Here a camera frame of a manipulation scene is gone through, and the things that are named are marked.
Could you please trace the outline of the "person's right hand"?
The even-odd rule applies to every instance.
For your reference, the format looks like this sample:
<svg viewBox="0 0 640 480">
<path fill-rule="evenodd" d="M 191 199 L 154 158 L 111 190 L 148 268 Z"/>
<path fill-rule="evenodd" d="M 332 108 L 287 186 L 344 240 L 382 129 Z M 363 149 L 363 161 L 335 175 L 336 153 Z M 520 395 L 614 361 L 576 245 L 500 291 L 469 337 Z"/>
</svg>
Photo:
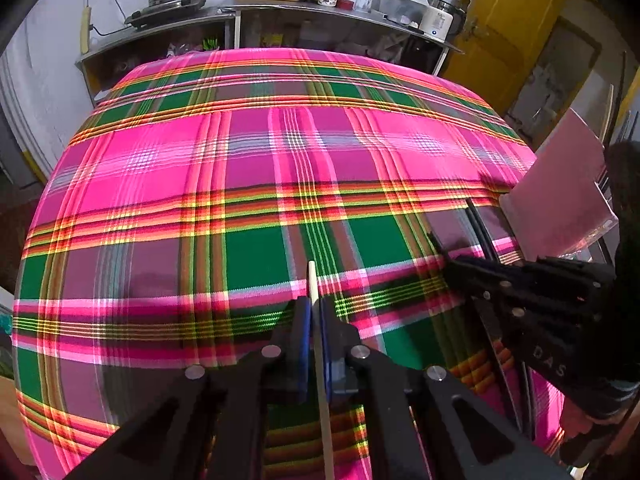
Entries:
<svg viewBox="0 0 640 480">
<path fill-rule="evenodd" d="M 568 396 L 564 399 L 560 426 L 564 431 L 562 461 L 580 468 L 599 458 L 615 455 L 626 448 L 636 423 L 634 415 L 623 410 L 609 418 L 589 415 Z"/>
</svg>

